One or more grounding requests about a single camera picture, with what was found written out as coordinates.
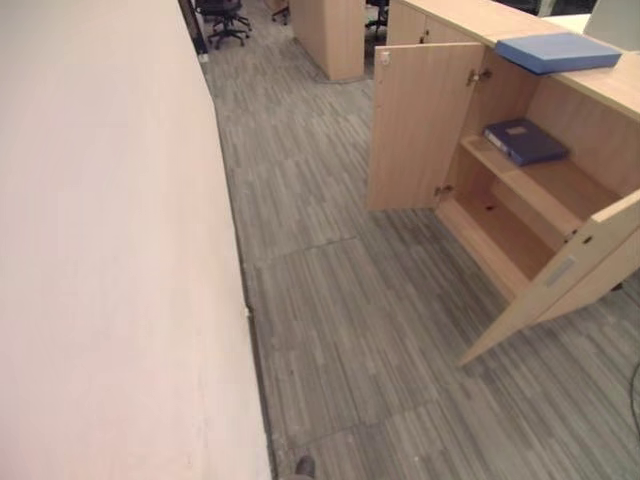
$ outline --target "blue binder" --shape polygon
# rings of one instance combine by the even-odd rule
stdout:
[[[499,40],[495,52],[538,75],[614,67],[622,55],[613,47],[575,33]]]
[[[518,166],[559,160],[567,148],[526,118],[487,125],[484,136]]]

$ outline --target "wooden shelf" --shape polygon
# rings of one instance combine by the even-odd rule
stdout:
[[[620,198],[568,159],[518,167],[484,137],[466,137],[462,146],[565,239]]]
[[[496,197],[462,196],[436,210],[502,294],[513,300],[554,252]]]

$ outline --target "striped carpet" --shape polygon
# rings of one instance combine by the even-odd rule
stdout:
[[[319,480],[637,480],[640,276],[455,367],[504,300],[430,212],[363,208],[370,64],[330,84],[245,13],[205,73],[280,476],[311,453]]]

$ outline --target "open cabinet door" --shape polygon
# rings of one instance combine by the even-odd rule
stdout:
[[[460,360],[595,302],[640,267],[640,190],[593,215]]]
[[[435,206],[483,54],[479,43],[376,48],[369,209]]]

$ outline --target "white wall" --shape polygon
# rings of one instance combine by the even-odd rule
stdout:
[[[178,4],[55,3],[0,12],[31,20],[0,25],[0,478],[267,479],[217,126]]]

